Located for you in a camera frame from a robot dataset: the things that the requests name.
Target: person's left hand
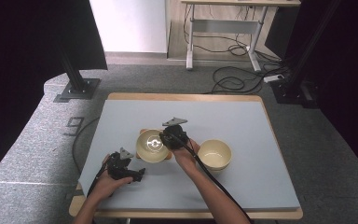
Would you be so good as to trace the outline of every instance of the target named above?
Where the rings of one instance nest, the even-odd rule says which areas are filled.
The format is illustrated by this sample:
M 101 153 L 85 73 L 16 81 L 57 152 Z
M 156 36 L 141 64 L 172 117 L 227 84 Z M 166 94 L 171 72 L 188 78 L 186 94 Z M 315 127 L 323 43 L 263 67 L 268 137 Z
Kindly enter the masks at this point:
M 109 155 L 103 160 L 103 164 L 109 159 Z M 109 197 L 116 189 L 121 186 L 128 184 L 132 181 L 132 177 L 125 177 L 119 180 L 115 180 L 110 177 L 107 173 L 107 170 L 103 171 L 101 176 L 98 178 L 98 182 L 95 185 L 95 188 L 92 190 L 92 193 L 89 196 L 96 197 L 98 201 L 101 201 Z

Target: table leg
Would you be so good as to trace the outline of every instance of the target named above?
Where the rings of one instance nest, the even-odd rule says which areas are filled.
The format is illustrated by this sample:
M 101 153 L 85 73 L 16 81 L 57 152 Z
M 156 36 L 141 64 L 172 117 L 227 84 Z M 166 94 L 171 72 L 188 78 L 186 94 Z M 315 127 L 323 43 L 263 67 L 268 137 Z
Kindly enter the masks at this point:
M 188 33 L 188 45 L 187 45 L 187 58 L 186 69 L 193 69 L 193 23 L 194 23 L 194 7 L 196 5 L 190 5 L 190 31 Z
M 267 14 L 267 9 L 268 7 L 263 7 L 260 20 L 258 21 L 258 24 L 255 28 L 255 36 L 252 39 L 251 46 L 246 47 L 246 49 L 248 50 L 249 58 L 251 59 L 252 65 L 256 72 L 260 72 L 261 69 L 260 69 L 260 65 L 258 64 L 257 58 L 255 57 L 255 46 L 257 44 L 258 37 L 260 37 L 261 28 L 263 28 L 264 19 L 266 18 L 266 14 Z

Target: stand base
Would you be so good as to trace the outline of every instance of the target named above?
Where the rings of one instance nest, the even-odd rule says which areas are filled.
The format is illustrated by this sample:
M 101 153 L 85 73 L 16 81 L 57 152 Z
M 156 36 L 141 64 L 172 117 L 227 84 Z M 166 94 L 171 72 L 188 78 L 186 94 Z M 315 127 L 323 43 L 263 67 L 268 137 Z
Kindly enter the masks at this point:
M 310 83 L 304 82 L 300 90 L 295 93 L 289 93 L 285 87 L 285 82 L 270 82 L 278 104 L 302 105 L 305 108 L 319 108 L 316 102 L 316 94 Z
M 83 78 L 86 84 L 84 85 L 84 90 L 78 91 L 72 88 L 71 82 L 69 82 L 65 89 L 63 90 L 60 100 L 70 100 L 70 99 L 83 99 L 89 100 L 92 98 L 92 95 L 97 89 L 98 84 L 100 83 L 100 79 L 98 78 Z

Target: gray carpet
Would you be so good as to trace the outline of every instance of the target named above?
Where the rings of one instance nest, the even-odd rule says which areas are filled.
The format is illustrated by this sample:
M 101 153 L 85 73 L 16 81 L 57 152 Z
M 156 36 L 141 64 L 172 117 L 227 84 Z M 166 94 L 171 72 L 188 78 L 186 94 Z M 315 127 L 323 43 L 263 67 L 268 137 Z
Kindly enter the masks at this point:
M 79 178 L 72 158 L 79 130 L 76 125 L 81 121 L 81 127 L 85 127 L 98 118 L 109 93 L 202 93 L 212 89 L 214 69 L 200 66 L 187 72 L 183 66 L 115 64 L 109 65 L 108 71 L 83 71 L 83 77 L 97 77 L 101 83 L 92 100 L 69 103 L 54 103 L 68 82 L 66 75 L 48 81 L 39 107 L 0 163 L 0 223 L 73 220 L 68 209 Z M 240 75 L 235 71 L 224 73 Z M 249 81 L 246 86 L 254 84 Z M 276 104 L 267 84 L 257 94 L 264 101 L 304 211 L 299 221 L 279 223 L 358 223 L 358 160 L 339 133 L 318 109 Z M 80 168 L 97 124 L 91 123 L 76 141 L 74 155 Z

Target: hand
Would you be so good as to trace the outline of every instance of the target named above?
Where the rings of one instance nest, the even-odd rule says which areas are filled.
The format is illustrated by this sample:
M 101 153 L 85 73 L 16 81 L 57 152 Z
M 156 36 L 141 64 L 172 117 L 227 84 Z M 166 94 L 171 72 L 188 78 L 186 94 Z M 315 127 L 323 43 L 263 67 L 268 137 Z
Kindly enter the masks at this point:
M 103 164 L 109 159 L 109 155 L 105 157 L 103 160 Z M 110 177 L 107 173 L 107 170 L 103 171 L 101 176 L 98 178 L 98 182 L 95 185 L 94 190 L 89 196 L 96 197 L 96 199 L 100 202 L 101 200 L 109 197 L 116 189 L 121 186 L 128 184 L 132 181 L 132 177 L 125 177 L 119 180 L 115 180 Z
M 193 139 L 190 138 L 188 140 L 187 146 L 193 148 L 196 154 L 199 153 L 200 146 Z M 182 167 L 182 169 L 185 170 L 185 172 L 197 169 L 196 160 L 184 147 L 174 149 L 172 150 L 172 153 L 175 156 L 175 159 L 178 164 Z

